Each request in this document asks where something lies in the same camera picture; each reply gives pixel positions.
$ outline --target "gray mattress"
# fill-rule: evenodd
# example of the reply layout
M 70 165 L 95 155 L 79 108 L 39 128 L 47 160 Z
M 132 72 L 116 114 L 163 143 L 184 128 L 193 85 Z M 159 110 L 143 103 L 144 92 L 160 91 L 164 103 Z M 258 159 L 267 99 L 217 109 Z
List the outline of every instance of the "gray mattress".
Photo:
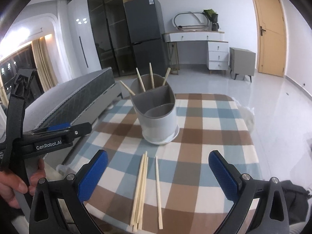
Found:
M 23 130 L 66 122 L 72 124 L 101 94 L 114 85 L 111 68 L 59 84 L 26 108 Z

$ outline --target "blue gripper pad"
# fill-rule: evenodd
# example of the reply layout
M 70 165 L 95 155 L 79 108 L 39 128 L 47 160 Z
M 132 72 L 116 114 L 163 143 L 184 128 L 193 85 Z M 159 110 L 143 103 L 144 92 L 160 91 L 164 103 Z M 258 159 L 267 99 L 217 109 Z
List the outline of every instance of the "blue gripper pad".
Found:
M 78 199 L 81 203 L 90 199 L 97 183 L 107 167 L 107 164 L 108 155 L 106 151 L 102 151 L 78 184 Z
M 55 126 L 48 127 L 47 131 L 54 131 L 54 130 L 60 130 L 60 129 L 65 129 L 69 128 L 71 125 L 69 123 L 63 123 Z
M 238 184 L 215 152 L 210 152 L 208 163 L 226 198 L 234 203 L 238 200 Z

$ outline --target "dark gray refrigerator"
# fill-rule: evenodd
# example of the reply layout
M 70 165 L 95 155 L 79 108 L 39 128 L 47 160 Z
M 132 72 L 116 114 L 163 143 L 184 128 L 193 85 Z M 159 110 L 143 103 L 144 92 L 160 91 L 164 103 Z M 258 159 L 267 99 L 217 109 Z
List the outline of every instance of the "dark gray refrigerator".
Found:
M 136 65 L 141 75 L 153 72 L 165 76 L 168 65 L 168 51 L 163 41 L 165 27 L 158 0 L 132 0 L 124 4 L 130 41 Z

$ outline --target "hand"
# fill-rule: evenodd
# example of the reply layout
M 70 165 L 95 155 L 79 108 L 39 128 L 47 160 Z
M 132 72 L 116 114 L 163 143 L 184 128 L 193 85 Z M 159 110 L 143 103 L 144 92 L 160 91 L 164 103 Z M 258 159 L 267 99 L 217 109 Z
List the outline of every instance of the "hand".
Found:
M 0 196 L 9 204 L 9 206 L 20 208 L 13 189 L 23 194 L 29 191 L 30 195 L 33 196 L 35 194 L 38 180 L 45 176 L 46 173 L 44 171 L 44 162 L 42 159 L 39 159 L 38 161 L 38 170 L 30 177 L 29 187 L 27 187 L 24 181 L 12 171 L 8 170 L 6 172 L 0 172 Z

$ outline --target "checkered tablecloth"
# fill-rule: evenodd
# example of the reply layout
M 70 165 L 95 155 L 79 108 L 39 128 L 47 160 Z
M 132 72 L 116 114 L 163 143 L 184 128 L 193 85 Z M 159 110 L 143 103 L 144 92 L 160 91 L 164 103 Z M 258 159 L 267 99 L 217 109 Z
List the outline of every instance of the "checkered tablecloth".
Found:
M 119 101 L 90 135 L 70 168 L 77 172 L 104 148 L 109 165 L 86 207 L 129 232 L 142 154 L 149 157 L 143 230 L 138 233 L 213 233 L 232 206 L 208 165 L 218 150 L 241 173 L 261 179 L 259 160 L 235 102 L 226 95 L 177 94 L 179 135 L 157 146 L 142 137 L 130 100 Z M 159 159 L 163 230 L 158 230 L 155 156 Z

